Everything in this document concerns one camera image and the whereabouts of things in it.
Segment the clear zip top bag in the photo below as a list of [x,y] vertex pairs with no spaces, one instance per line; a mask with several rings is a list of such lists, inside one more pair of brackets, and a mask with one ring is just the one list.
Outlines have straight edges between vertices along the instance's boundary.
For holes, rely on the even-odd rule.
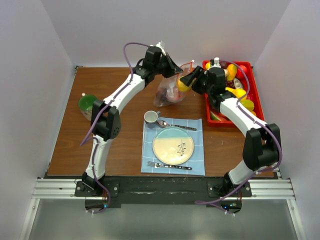
[[155,97],[154,97],[153,105],[155,107],[165,107],[165,106],[177,104],[177,103],[181,102],[185,98],[187,93],[186,92],[180,92],[178,90],[178,88],[177,88],[177,80],[178,80],[178,78],[189,74],[193,70],[193,63],[194,63],[194,60],[191,60],[190,62],[182,64],[180,66],[180,68],[183,69],[182,73],[176,74],[176,75],[174,75],[172,77],[169,77],[169,78],[163,78],[161,80],[160,84],[158,85],[158,88],[157,88],[156,92],[160,91],[162,89],[166,89],[167,90],[167,97],[170,100],[170,104],[166,104],[164,106],[155,105]]

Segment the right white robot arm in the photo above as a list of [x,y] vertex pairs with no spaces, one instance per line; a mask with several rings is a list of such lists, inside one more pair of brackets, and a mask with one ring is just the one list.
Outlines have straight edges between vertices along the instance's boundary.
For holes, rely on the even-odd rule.
[[245,137],[242,161],[225,175],[223,192],[230,197],[240,190],[257,172],[280,163],[282,159],[280,129],[276,124],[267,124],[241,104],[241,99],[227,89],[227,81],[233,80],[238,67],[231,63],[226,69],[212,66],[203,69],[197,66],[191,73],[177,80],[178,90],[193,90],[207,94],[211,107],[226,116]]

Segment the dark red mango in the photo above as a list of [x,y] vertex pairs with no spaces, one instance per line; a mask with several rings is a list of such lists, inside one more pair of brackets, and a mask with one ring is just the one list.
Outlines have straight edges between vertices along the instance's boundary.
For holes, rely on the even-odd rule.
[[154,102],[155,102],[156,106],[160,106],[160,107],[167,105],[167,104],[170,104],[171,101],[168,99],[167,90],[161,89],[161,90],[157,91],[155,94]]

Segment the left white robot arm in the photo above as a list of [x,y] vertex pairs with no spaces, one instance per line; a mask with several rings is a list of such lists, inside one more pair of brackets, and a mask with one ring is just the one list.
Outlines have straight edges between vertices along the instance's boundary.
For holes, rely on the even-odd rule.
[[121,131],[122,110],[155,76],[168,78],[182,72],[161,42],[147,46],[144,58],[129,69],[130,74],[120,87],[105,99],[95,100],[92,105],[91,127],[82,141],[86,143],[92,136],[92,151],[81,180],[92,196],[99,196],[104,190],[102,180],[106,173],[106,160],[113,140]]

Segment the yellow bell pepper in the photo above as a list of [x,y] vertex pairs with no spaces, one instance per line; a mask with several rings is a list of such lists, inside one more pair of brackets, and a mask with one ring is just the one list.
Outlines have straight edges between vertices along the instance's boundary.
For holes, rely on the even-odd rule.
[[180,92],[188,92],[191,90],[194,79],[190,76],[183,76],[177,79],[176,86]]

